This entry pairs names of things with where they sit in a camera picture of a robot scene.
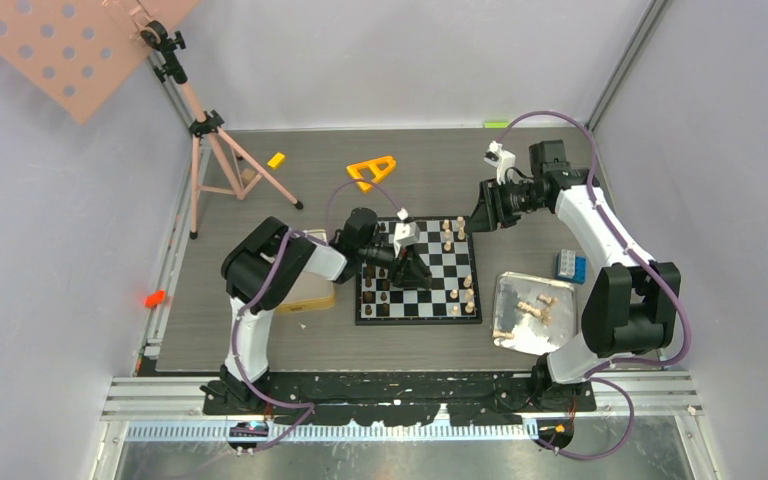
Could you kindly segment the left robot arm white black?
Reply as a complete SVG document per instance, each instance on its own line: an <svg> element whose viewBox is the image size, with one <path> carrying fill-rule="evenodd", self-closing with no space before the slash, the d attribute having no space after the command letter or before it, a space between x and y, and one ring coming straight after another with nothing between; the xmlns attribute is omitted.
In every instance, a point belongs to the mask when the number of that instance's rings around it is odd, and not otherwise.
<svg viewBox="0 0 768 480"><path fill-rule="evenodd" d="M229 351L220 370L228 400L240 412L258 412L267 389L258 379L268 370L267 343L276 308L304 273L344 284L362 265L381 267L390 284L429 289L432 273L416 252L419 228L404 210L392 236L378 231L378 215L368 208L352 210L343 227L325 242L313 239L270 216L224 259L232 314Z"/></svg>

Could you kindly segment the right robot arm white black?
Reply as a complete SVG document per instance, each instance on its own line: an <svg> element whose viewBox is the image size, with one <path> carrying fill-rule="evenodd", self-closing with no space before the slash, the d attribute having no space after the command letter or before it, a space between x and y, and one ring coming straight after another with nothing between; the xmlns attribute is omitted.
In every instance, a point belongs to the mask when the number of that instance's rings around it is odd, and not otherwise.
<svg viewBox="0 0 768 480"><path fill-rule="evenodd" d="M586 382L612 361L637 363L673 339L681 274L640 250L607 204L592 170L571 166L560 140L529 148L530 175L514 179L515 155L491 142L485 161L496 170L479 184L468 233L514 226L526 213L546 209L573 233L597 276L581 315L579 332L531 370L534 403L556 410L571 386Z"/></svg>

